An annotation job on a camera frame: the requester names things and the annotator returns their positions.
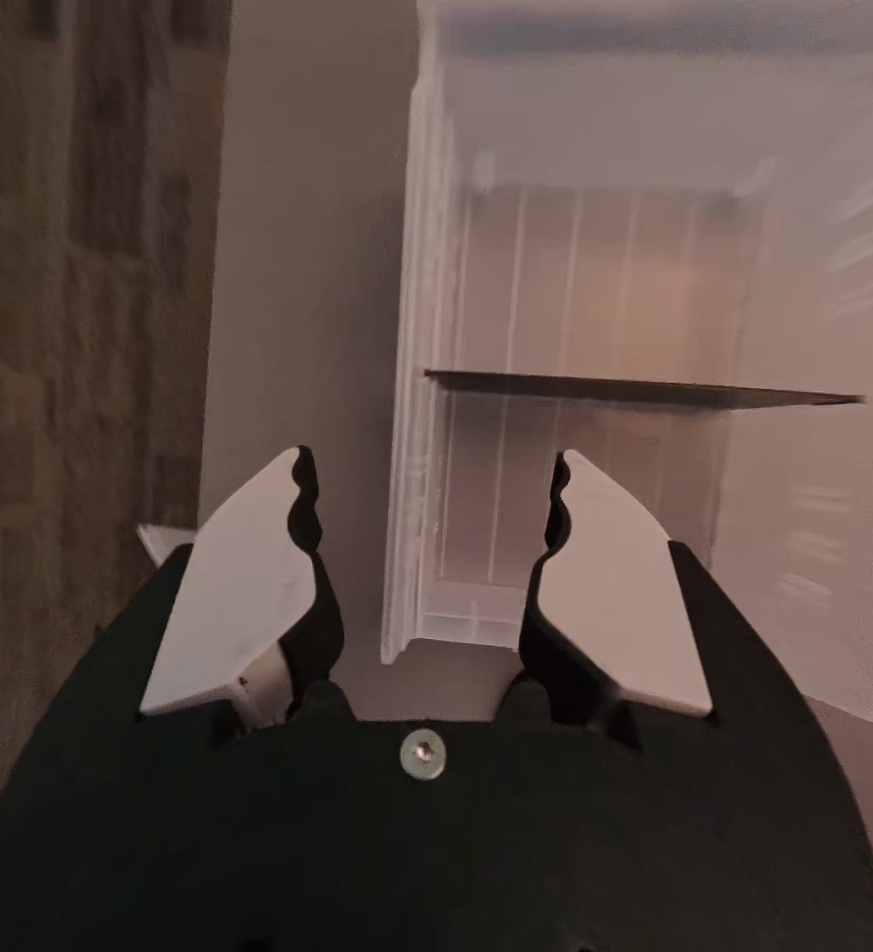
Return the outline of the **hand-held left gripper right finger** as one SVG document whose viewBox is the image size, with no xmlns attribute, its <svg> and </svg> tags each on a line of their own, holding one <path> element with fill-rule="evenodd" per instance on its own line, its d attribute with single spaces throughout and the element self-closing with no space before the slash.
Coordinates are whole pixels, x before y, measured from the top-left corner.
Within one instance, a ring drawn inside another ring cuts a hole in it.
<svg viewBox="0 0 873 952">
<path fill-rule="evenodd" d="M 557 455 L 519 634 L 556 723 L 606 724 L 629 702 L 698 720 L 713 711 L 670 542 L 585 456 Z"/>
</svg>

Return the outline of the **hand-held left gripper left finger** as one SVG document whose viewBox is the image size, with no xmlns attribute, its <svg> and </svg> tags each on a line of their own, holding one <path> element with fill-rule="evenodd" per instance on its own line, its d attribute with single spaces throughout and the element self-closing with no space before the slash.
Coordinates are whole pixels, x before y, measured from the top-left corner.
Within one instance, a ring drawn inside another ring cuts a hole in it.
<svg viewBox="0 0 873 952">
<path fill-rule="evenodd" d="M 197 531 L 139 711 L 227 702 L 244 725 L 293 718 L 345 642 L 319 548 L 319 483 L 292 446 Z"/>
</svg>

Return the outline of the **clear plastic bin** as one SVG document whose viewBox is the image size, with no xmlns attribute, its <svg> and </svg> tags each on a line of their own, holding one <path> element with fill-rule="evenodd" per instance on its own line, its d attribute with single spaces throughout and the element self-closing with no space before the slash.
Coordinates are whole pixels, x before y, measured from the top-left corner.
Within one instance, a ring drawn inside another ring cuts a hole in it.
<svg viewBox="0 0 873 952">
<path fill-rule="evenodd" d="M 381 660 L 516 649 L 575 449 L 873 722 L 873 2 L 417 2 Z M 861 395 L 703 411 L 427 369 Z"/>
</svg>

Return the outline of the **white board stand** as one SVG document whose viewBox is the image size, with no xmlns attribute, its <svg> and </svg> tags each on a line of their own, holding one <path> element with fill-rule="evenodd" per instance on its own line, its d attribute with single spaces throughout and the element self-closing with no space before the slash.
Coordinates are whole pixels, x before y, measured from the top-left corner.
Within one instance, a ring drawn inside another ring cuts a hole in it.
<svg viewBox="0 0 873 952">
<path fill-rule="evenodd" d="M 181 545 L 192 544 L 196 530 L 139 524 L 135 528 L 135 533 L 150 561 L 158 568 Z"/>
</svg>

